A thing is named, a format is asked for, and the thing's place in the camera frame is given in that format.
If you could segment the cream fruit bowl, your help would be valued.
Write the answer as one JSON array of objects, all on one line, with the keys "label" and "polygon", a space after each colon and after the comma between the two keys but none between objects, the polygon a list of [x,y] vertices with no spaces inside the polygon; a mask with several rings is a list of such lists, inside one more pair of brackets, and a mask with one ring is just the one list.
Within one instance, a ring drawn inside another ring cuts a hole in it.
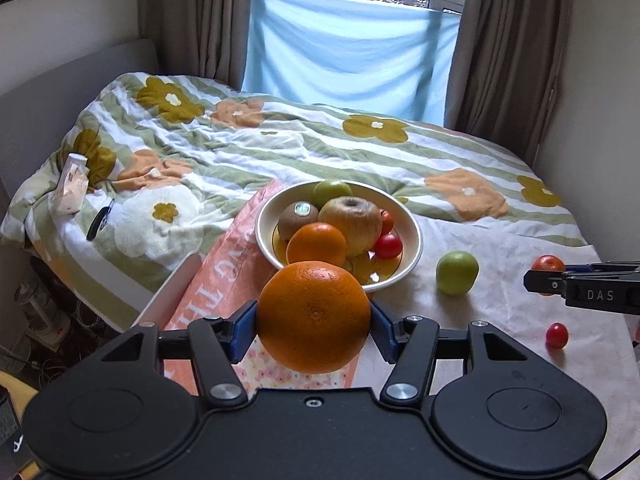
[{"label": "cream fruit bowl", "polygon": [[354,181],[291,185],[267,200],[255,234],[278,269],[322,261],[341,266],[365,292],[396,284],[423,250],[418,222],[392,196]]}]

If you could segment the red cherry tomato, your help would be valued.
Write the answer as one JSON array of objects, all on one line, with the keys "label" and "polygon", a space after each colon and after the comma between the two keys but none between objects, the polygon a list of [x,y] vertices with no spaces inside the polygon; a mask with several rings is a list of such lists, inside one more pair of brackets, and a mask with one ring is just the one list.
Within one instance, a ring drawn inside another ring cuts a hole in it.
[{"label": "red cherry tomato", "polygon": [[570,333],[562,323],[553,323],[546,331],[546,346],[552,350],[564,349],[570,339]]},{"label": "red cherry tomato", "polygon": [[402,253],[402,241],[400,237],[393,232],[381,235],[373,247],[375,257],[384,260],[395,259]]}]

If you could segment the small tangerine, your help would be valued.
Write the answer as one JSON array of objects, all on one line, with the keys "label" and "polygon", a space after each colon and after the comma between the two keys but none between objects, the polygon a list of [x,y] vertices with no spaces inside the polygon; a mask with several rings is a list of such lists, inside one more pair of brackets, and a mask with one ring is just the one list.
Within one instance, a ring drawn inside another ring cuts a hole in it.
[{"label": "small tangerine", "polygon": [[560,271],[563,273],[564,269],[565,263],[554,255],[542,255],[530,267],[530,270]]}]

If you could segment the left brown curtain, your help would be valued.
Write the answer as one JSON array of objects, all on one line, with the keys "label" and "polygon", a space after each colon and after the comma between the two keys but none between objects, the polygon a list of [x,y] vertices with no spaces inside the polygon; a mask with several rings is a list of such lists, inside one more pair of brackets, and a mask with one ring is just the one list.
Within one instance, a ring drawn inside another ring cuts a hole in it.
[{"label": "left brown curtain", "polygon": [[244,78],[252,0],[138,0],[140,36],[169,75],[215,79],[238,90]]}]

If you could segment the medium orange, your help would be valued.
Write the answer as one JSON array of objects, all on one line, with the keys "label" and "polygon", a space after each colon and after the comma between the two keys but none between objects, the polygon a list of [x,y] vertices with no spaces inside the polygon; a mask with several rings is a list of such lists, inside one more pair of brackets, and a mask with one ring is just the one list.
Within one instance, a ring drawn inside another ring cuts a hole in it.
[{"label": "medium orange", "polygon": [[309,223],[293,235],[286,245],[285,255],[288,264],[322,261],[342,266],[347,259],[346,238],[329,223]]}]

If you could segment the grey headboard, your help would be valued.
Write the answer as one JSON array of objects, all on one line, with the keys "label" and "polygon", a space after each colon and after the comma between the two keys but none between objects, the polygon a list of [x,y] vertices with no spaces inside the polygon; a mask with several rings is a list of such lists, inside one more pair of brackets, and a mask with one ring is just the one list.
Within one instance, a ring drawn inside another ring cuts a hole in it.
[{"label": "grey headboard", "polygon": [[52,68],[2,94],[2,200],[60,147],[79,113],[107,84],[124,73],[159,71],[154,44],[140,39]]}]

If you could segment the small orange mandarin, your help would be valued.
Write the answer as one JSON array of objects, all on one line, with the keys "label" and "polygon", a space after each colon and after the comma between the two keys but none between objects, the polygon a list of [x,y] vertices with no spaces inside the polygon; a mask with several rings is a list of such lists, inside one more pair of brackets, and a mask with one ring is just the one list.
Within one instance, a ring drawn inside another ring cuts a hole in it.
[{"label": "small orange mandarin", "polygon": [[390,234],[394,228],[395,222],[392,215],[385,209],[381,210],[382,230],[381,235]]}]

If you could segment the green apple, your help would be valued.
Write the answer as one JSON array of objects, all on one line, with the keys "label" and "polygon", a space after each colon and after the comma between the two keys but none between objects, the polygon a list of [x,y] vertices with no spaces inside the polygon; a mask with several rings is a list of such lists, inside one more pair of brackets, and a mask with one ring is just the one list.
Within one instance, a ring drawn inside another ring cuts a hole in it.
[{"label": "green apple", "polygon": [[447,252],[436,266],[436,282],[440,292],[450,296],[462,296],[471,290],[480,264],[469,252]]},{"label": "green apple", "polygon": [[352,196],[350,185],[341,180],[323,180],[312,190],[312,203],[321,209],[327,202],[343,196]]}]

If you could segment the brown kiwi with sticker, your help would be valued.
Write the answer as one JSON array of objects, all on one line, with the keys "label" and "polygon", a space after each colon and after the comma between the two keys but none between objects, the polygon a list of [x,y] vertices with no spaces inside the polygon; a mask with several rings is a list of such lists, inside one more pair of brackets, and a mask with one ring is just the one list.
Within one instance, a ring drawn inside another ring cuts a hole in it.
[{"label": "brown kiwi with sticker", "polygon": [[288,242],[293,235],[309,223],[318,220],[319,211],[316,206],[306,200],[289,204],[280,214],[277,228],[282,240]]}]

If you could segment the large yellow-red apple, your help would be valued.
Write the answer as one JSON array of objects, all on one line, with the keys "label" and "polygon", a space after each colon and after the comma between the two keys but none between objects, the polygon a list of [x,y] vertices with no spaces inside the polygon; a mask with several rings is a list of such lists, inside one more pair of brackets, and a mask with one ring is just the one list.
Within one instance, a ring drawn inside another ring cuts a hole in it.
[{"label": "large yellow-red apple", "polygon": [[332,198],[320,209],[319,221],[343,234],[349,257],[368,252],[382,234],[381,209],[361,197]]}]

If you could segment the large orange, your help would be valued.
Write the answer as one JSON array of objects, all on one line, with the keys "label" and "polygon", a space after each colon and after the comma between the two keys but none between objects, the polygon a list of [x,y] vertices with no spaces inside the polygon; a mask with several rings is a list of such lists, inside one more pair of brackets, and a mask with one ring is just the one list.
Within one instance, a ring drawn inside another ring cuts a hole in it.
[{"label": "large orange", "polygon": [[348,364],[366,342],[370,322],[370,301],[356,278],[320,261],[285,266],[257,301],[260,342],[299,373],[332,373]]}]

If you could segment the white pink towel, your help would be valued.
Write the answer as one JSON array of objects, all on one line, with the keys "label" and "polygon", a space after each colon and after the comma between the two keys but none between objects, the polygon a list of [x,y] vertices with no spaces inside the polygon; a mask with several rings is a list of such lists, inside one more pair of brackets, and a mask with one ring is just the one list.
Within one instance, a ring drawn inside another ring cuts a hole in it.
[{"label": "white pink towel", "polygon": [[[258,250],[253,223],[258,209],[282,185],[270,182],[252,198],[216,243],[170,318],[168,328],[181,330],[206,315],[226,318],[273,274]],[[566,263],[596,260],[590,246],[564,247],[462,223],[421,218],[422,257],[401,282],[372,294],[372,299],[399,316],[420,314],[443,328],[460,330],[485,320],[554,363],[587,387],[602,402],[638,399],[639,371],[625,319],[619,314],[569,308],[558,296],[531,294],[523,276],[534,260],[548,252]],[[454,297],[436,285],[436,263],[450,250],[470,252],[480,274],[470,292]],[[546,346],[546,331],[562,323],[570,333],[564,349]]]}]

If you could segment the light blue window cloth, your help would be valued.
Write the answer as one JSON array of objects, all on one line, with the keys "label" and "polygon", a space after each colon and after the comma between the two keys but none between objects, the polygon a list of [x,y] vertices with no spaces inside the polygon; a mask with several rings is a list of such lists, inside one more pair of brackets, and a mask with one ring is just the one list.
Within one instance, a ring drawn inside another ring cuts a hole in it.
[{"label": "light blue window cloth", "polygon": [[367,0],[252,0],[242,89],[442,125],[459,23]]}]

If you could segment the floral striped quilt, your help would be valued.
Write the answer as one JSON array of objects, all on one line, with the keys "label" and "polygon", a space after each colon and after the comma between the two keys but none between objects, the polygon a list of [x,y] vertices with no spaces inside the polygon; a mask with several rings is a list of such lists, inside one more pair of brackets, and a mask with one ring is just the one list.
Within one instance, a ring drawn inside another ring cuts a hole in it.
[{"label": "floral striped quilt", "polygon": [[[88,159],[77,214],[52,210],[68,154]],[[487,140],[384,115],[240,93],[192,76],[126,73],[77,116],[14,193],[3,243],[38,255],[116,330],[192,252],[206,254],[272,181],[349,180],[413,214],[580,247],[570,212],[518,156]],[[107,224],[86,240],[98,211]]]}]

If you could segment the right brown curtain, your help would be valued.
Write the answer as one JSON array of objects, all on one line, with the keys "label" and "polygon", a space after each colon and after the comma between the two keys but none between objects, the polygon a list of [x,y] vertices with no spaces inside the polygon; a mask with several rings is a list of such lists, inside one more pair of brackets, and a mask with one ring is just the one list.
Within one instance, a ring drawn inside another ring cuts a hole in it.
[{"label": "right brown curtain", "polygon": [[445,126],[535,160],[554,105],[570,0],[465,0]]}]

